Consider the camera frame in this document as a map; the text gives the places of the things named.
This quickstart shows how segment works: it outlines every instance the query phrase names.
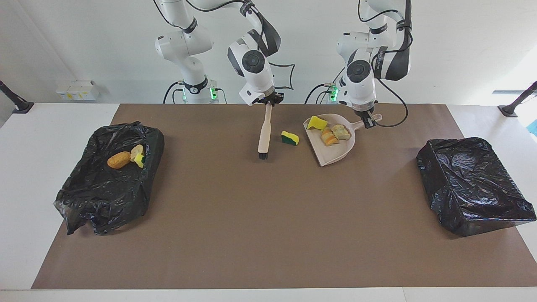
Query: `crumpled black plastic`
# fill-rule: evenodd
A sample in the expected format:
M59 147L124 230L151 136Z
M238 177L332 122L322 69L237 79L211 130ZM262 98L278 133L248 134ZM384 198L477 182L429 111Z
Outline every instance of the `crumpled black plastic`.
M144 145L143 169L135 163L119 170L107 165L108 158L138 144ZM162 132L139 121L97 129L54 202L67 235L88 220L95 234L106 234L144 215L163 151Z
M449 231L471 236L536 220L486 140L430 140L417 160L429 205Z

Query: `white table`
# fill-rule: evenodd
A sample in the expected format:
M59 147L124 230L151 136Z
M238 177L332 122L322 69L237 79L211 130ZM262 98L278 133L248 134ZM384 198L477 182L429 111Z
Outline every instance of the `white table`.
M537 288L379 288L280 290L30 290L62 222L52 206L95 129L118 104L36 104L0 128L0 301L506 301L533 300ZM465 137L495 149L529 201L537 143L517 119L477 106L449 106ZM518 227L534 258L537 224Z

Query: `blue object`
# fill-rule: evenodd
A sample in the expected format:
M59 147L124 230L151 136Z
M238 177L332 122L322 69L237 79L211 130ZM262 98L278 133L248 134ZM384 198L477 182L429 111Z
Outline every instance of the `blue object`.
M529 132L537 136L537 119L533 123L531 123L527 128Z

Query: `black trash bag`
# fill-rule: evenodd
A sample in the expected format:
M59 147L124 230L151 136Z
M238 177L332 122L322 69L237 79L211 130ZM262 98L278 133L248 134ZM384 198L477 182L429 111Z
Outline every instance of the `black trash bag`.
M417 160L429 205L449 231L471 236L536 220L486 140L430 140Z
M111 156L130 152L136 145L144 145L143 169L136 163L119 170L107 165ZM106 234L144 215L163 151L162 132L139 121L96 130L54 202L66 222L67 235L88 220L95 234Z

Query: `brush handle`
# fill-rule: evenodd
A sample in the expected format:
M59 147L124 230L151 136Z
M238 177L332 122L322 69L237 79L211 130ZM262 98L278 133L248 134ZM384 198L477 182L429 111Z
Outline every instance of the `brush handle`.
M257 148L257 152L261 154L266 154L269 152L270 133L271 133L271 125L270 125L271 116L272 116L272 105L268 103L265 108L265 121L263 122L263 127L261 128L261 135L259 136L259 147Z

